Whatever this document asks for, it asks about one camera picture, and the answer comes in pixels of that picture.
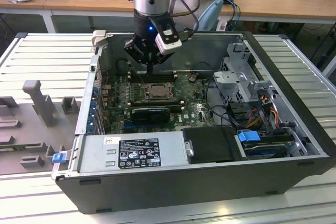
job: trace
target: warning label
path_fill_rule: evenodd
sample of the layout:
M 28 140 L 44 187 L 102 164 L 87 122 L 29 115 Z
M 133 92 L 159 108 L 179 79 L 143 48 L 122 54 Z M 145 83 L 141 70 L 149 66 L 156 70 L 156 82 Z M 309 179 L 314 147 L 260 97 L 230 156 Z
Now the warning label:
M 158 138 L 119 141 L 120 169 L 161 166 Z

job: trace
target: gray foam holder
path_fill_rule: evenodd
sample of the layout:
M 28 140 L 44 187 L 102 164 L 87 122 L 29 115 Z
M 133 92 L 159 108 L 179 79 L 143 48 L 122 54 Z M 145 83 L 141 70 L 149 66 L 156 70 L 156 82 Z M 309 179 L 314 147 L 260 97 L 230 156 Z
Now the gray foam holder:
M 54 121 L 54 117 L 52 116 L 52 111 L 47 106 L 40 87 L 41 82 L 39 80 L 27 80 L 25 81 L 22 90 L 30 95 L 32 101 L 34 102 L 35 109 L 41 115 L 46 126 L 51 127 L 53 124 L 52 122 Z
M 44 166 L 44 161 L 40 156 L 25 156 L 25 157 L 22 157 L 21 159 L 22 161 L 20 162 L 20 164 L 24 168 Z
M 47 145 L 42 142 L 40 144 L 36 144 L 34 146 L 27 146 L 26 151 L 28 152 L 45 152 L 47 151 Z

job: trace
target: metal bracket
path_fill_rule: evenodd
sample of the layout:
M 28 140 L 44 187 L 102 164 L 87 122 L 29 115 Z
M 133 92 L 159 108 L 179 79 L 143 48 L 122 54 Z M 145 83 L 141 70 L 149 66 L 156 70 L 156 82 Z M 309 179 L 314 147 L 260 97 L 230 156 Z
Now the metal bracket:
M 233 43 L 233 44 L 228 45 L 227 53 L 233 59 L 239 59 L 239 60 L 242 60 L 242 59 L 248 60 L 251 54 L 250 50 L 243 43 Z
M 100 47 L 101 45 L 105 44 L 107 42 L 107 37 L 106 30 L 94 31 L 91 39 L 93 47 Z
M 250 92 L 251 99 L 258 98 L 258 90 L 264 91 L 266 93 L 269 88 L 273 88 L 273 85 L 270 81 L 251 81 L 247 86 L 247 90 Z

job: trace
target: metal work surface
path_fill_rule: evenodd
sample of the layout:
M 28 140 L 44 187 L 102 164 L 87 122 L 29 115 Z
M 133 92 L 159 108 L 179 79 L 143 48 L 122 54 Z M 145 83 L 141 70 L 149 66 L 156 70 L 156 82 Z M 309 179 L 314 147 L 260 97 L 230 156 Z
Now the metal work surface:
M 305 105 L 336 142 L 336 89 L 289 40 L 279 36 L 255 36 Z M 262 77 L 266 74 L 256 65 Z
M 313 102 L 314 99 L 334 100 L 334 95 L 330 92 L 330 90 L 333 90 L 333 86 L 330 86 L 327 80 L 322 79 L 323 76 L 319 76 L 320 73 L 318 71 L 313 73 L 313 66 L 309 66 L 312 71 L 308 69 L 307 65 L 302 62 L 307 59 L 300 55 L 300 51 L 293 47 L 289 41 L 283 41 L 279 37 L 273 36 L 257 37 L 257 39 L 258 41 L 264 40 L 260 41 L 260 43 L 264 47 L 269 47 L 267 48 L 268 54 L 272 57 L 280 71 L 284 74 L 291 85 L 295 85 L 293 83 L 298 83 L 297 86 L 300 87 L 303 84 L 312 84 L 314 80 L 317 80 L 314 83 L 320 83 L 326 87 L 322 89 L 325 91 L 322 95 L 320 95 L 319 92 L 314 92 L 318 89 L 313 89 L 313 92 L 308 92 L 307 90 L 309 89 L 301 89 L 305 91 L 305 93 L 302 94 L 298 91 L 304 102 Z M 273 54 L 270 52 L 272 50 L 271 44 L 274 42 L 276 43 L 273 48 L 276 46 L 276 50 L 280 50 L 281 53 L 276 52 Z M 285 55 L 286 58 L 292 57 L 293 59 L 284 59 L 283 56 L 280 56 L 282 55 L 283 50 L 287 50 Z M 278 65 L 276 61 L 297 62 L 299 65 L 287 64 L 285 67 L 281 64 Z M 299 79 L 295 76 L 297 72 L 300 72 L 297 71 L 298 69 L 296 67 L 300 67 L 300 71 L 302 69 L 304 70 L 301 71 L 303 74 L 298 74 L 298 76 L 303 77 L 303 75 L 306 75 L 309 79 Z M 284 71 L 287 71 L 285 68 L 288 69 L 289 74 L 285 74 Z M 326 107 L 326 111 L 331 111 L 334 103 L 325 103 L 321 101 L 320 104 L 322 103 L 329 104 L 329 106 Z M 331 126 L 336 126 L 336 123 L 332 124 L 334 120 L 329 121 L 329 119 L 326 119 L 326 121 L 328 121 Z M 326 122 L 321 122 L 320 120 L 319 122 L 327 130 L 327 125 L 324 125 Z M 16 175 L 12 176 L 10 179 L 8 176 L 0 176 L 0 186 L 1 188 L 5 188 L 4 190 L 1 190 L 0 193 L 0 207 L 2 208 L 0 220 L 5 223 L 68 223 L 72 221 L 81 221 L 82 223 L 115 224 L 172 222 L 334 223 L 336 218 L 335 184 L 336 169 L 333 168 L 323 175 L 311 176 L 304 179 L 283 195 L 234 199 L 155 209 L 121 211 L 88 216 L 81 214 L 77 210 L 76 206 L 65 194 L 63 194 L 60 188 L 50 178 L 50 173 Z
M 78 113 L 64 111 L 64 97 L 75 98 L 79 108 L 86 83 L 91 52 L 91 35 L 28 34 L 15 38 L 0 58 L 0 100 L 12 97 L 0 111 L 0 174 L 51 171 L 52 155 L 72 147 Z M 39 80 L 41 93 L 49 95 L 53 118 L 49 127 L 41 120 L 28 93 L 26 80 Z M 16 127 L 4 127 L 9 122 Z
M 0 58 L 2 96 L 31 103 L 22 86 L 26 80 L 40 80 L 42 94 L 50 95 L 53 102 L 65 96 L 81 101 L 94 55 L 91 48 L 91 34 L 28 34 L 18 39 L 13 51 Z

